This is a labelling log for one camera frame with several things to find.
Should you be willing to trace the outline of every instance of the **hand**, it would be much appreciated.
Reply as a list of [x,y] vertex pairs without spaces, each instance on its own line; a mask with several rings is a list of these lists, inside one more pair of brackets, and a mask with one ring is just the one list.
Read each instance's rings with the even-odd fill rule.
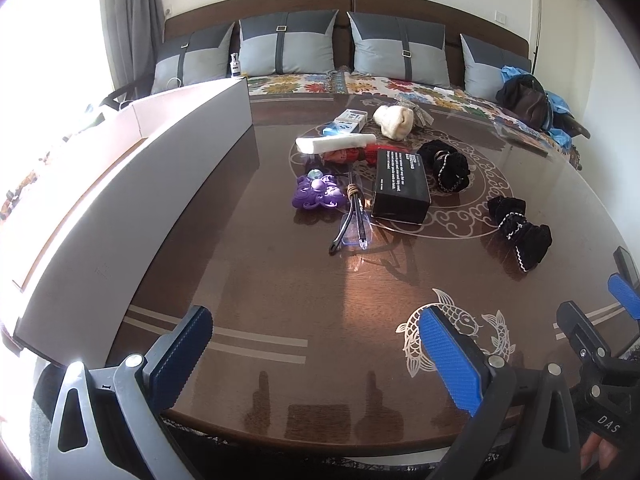
[[582,446],[580,450],[581,470],[584,470],[591,463],[593,453],[595,453],[596,450],[599,454],[601,470],[609,467],[613,459],[618,455],[618,449],[613,444],[607,442],[601,436],[591,433],[587,442],[584,443],[584,446]]

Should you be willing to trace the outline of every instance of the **pillow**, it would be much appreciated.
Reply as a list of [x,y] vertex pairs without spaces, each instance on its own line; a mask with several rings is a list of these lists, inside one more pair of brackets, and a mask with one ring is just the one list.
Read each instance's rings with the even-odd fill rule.
[[502,88],[503,66],[515,66],[531,72],[531,61],[491,43],[460,34],[465,58],[465,92],[495,103],[495,94]]
[[363,12],[348,15],[356,72],[449,86],[444,25]]
[[249,77],[334,70],[337,10],[274,12],[240,20],[240,67]]
[[214,25],[165,41],[151,93],[226,77],[233,28],[233,23]]

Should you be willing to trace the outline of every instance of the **headboard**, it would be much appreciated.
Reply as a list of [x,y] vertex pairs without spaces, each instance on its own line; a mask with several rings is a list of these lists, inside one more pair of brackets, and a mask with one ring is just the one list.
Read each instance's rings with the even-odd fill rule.
[[168,40],[217,23],[236,22],[231,35],[231,52],[238,52],[238,20],[242,18],[271,12],[338,9],[334,26],[334,65],[336,68],[353,66],[353,40],[347,17],[347,10],[351,8],[351,0],[225,0],[169,18],[164,23],[164,38]]
[[429,0],[353,0],[353,10],[443,23],[447,67],[452,85],[460,87],[465,85],[461,33],[529,58],[529,43],[524,38],[478,16]]

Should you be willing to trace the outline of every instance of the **blue garment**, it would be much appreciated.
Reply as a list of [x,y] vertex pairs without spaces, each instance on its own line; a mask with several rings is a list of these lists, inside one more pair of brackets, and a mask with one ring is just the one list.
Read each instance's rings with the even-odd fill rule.
[[517,75],[525,75],[530,74],[526,70],[521,68],[517,68],[515,66],[503,66],[500,70],[500,75],[502,76],[502,82],[506,83],[509,79],[516,77]]
[[549,102],[551,102],[551,107],[553,108],[555,113],[557,114],[571,113],[571,110],[569,110],[569,105],[559,95],[554,94],[553,92],[547,91],[546,96],[549,98]]
[[560,128],[549,128],[549,135],[551,138],[560,144],[565,150],[568,150],[572,145],[571,137]]

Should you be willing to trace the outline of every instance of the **table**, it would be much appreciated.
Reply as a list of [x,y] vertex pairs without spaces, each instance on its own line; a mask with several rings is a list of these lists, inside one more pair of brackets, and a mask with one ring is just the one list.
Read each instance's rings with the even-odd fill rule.
[[[254,128],[169,232],[111,349],[117,364],[145,352],[190,304],[212,311],[214,336],[171,418],[305,452],[433,449],[452,442],[466,413],[422,349],[405,348],[423,305],[439,303],[461,332],[512,365],[561,364],[570,385],[579,362],[554,326],[562,301],[588,313],[613,352],[634,338],[638,326],[606,286],[624,242],[593,191],[559,154],[505,142],[488,120],[462,112],[425,105],[433,126],[412,143],[442,138],[459,147],[471,186],[459,196],[431,186],[428,225],[385,224],[367,253],[329,256],[341,213],[292,208],[305,171],[294,140],[347,107],[371,115],[388,101],[252,98]],[[367,171],[358,165],[365,182]],[[486,217],[482,202],[498,192],[526,200],[527,218],[551,228],[553,244],[528,274]]]

